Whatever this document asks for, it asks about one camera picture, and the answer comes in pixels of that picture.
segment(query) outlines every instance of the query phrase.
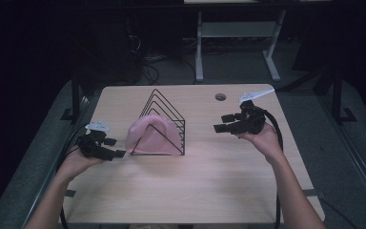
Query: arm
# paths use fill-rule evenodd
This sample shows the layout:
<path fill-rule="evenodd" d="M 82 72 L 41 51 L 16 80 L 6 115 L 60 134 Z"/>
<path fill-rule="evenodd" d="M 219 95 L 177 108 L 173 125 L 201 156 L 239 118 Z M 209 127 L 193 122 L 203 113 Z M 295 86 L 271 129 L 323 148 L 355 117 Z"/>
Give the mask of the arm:
<path fill-rule="evenodd" d="M 285 225 L 288 228 L 325 228 L 303 194 L 293 169 L 278 144 L 275 129 L 265 123 L 258 135 L 246 133 L 237 136 L 252 142 L 272 165 Z"/>
<path fill-rule="evenodd" d="M 26 229 L 56 228 L 68 184 L 92 165 L 102 162 L 97 158 L 85 158 L 76 147 L 72 149 L 74 151 L 64 160 L 46 194 L 26 224 Z"/>

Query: pink cloth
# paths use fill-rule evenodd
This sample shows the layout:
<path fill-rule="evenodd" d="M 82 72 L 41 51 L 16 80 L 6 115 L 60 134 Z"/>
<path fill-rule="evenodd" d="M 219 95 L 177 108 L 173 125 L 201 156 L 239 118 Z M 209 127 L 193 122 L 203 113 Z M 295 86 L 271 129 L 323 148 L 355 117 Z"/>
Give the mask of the pink cloth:
<path fill-rule="evenodd" d="M 168 139 L 150 126 L 150 124 Z M 179 150 L 181 150 L 181 140 L 176 124 L 166 117 L 157 114 L 145 115 L 135 121 L 129 129 L 126 139 L 126 151 L 128 153 L 134 151 L 140 154 L 178 156 L 180 155 Z"/>

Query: hand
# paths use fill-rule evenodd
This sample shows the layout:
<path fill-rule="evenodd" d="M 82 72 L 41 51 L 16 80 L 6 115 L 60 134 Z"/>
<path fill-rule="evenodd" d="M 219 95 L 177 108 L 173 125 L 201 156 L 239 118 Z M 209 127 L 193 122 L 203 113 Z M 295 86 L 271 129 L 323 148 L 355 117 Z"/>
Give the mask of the hand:
<path fill-rule="evenodd" d="M 76 145 L 70 149 L 70 153 L 59 168 L 57 175 L 66 181 L 71 181 L 92 165 L 100 164 L 102 162 L 103 160 L 98 158 L 84 157 L 79 146 Z"/>
<path fill-rule="evenodd" d="M 257 135 L 244 133 L 236 136 L 252 142 L 255 148 L 266 157 L 269 163 L 272 162 L 272 159 L 284 156 L 278 143 L 275 128 L 270 124 L 264 123 L 263 130 Z"/>

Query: dark background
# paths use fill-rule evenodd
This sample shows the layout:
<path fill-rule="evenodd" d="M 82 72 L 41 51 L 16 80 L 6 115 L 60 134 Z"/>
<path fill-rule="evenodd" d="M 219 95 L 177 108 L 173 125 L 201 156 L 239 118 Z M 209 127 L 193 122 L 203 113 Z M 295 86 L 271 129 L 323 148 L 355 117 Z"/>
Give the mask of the dark background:
<path fill-rule="evenodd" d="M 114 1 L 95 1 L 99 6 L 109 3 L 114 4 Z M 78 4 L 79 1 L 61 2 L 61 6 Z M 99 14 L 64 10 L 55 1 L 0 1 L 0 197 L 56 95 L 74 75 L 80 61 L 90 59 L 74 40 L 108 64 L 127 66 L 124 70 L 117 68 L 121 74 L 96 66 L 105 76 L 82 79 L 85 93 L 105 85 L 133 84 L 137 79 L 139 59 L 120 55 L 125 51 L 129 53 L 130 45 L 123 26 L 124 15 L 120 12 Z M 164 16 L 171 19 L 160 20 Z M 192 12 L 147 12 L 138 21 L 140 27 L 133 29 L 143 35 L 147 48 L 163 49 L 169 55 L 181 54 L 181 37 L 195 36 L 196 19 Z M 109 37 L 101 34 L 103 27 L 111 25 L 122 25 L 114 32 L 125 36 L 114 44 L 114 54 L 103 51 Z M 281 34 L 282 39 L 298 37 L 303 41 L 296 69 L 314 71 L 332 64 L 358 89 L 366 104 L 366 1 L 354 1 L 353 5 L 348 1 L 347 5 L 336 4 L 330 10 L 313 14 L 289 11 Z"/>

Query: gray carpet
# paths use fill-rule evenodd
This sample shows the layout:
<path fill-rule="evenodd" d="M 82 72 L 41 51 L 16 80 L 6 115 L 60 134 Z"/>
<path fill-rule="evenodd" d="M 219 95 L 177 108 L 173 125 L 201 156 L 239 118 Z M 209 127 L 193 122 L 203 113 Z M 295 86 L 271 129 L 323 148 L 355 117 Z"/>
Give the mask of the gray carpet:
<path fill-rule="evenodd" d="M 202 84 L 268 83 L 279 88 L 304 74 L 291 70 L 299 44 L 282 42 L 274 53 L 282 80 L 274 82 L 260 52 L 265 45 L 265 42 L 253 43 L 246 49 L 235 47 L 224 54 L 204 55 L 205 79 Z M 193 54 L 186 55 L 185 60 L 193 65 Z M 160 85 L 193 83 L 193 70 L 187 63 L 167 60 L 152 66 L 160 72 Z M 322 105 L 330 103 L 331 95 L 317 97 L 312 93 L 314 84 L 315 80 L 312 80 L 290 93 L 278 93 L 280 104 L 319 196 L 350 219 L 357 228 L 366 228 L 366 187 L 339 137 L 337 126 Z M 148 80 L 142 77 L 137 85 L 148 85 Z M 350 108 L 358 122 L 346 123 L 342 128 L 350 135 L 366 162 L 366 109 L 352 87 L 345 84 L 343 89 L 343 107 Z M 78 124 L 90 120 L 99 96 L 100 91 L 89 97 L 90 102 L 86 103 L 84 115 Z M 74 128 L 69 121 L 60 120 L 64 110 L 70 106 L 71 88 L 67 84 L 52 104 L 46 120 L 0 200 L 0 228 L 20 228 L 34 200 L 39 197 L 39 191 L 47 184 L 52 163 Z M 322 207 L 328 228 L 353 228 L 323 202 Z M 125 225 L 76 224 L 70 228 L 110 229 L 125 228 Z M 249 228 L 273 228 L 273 225 L 250 225 Z"/>

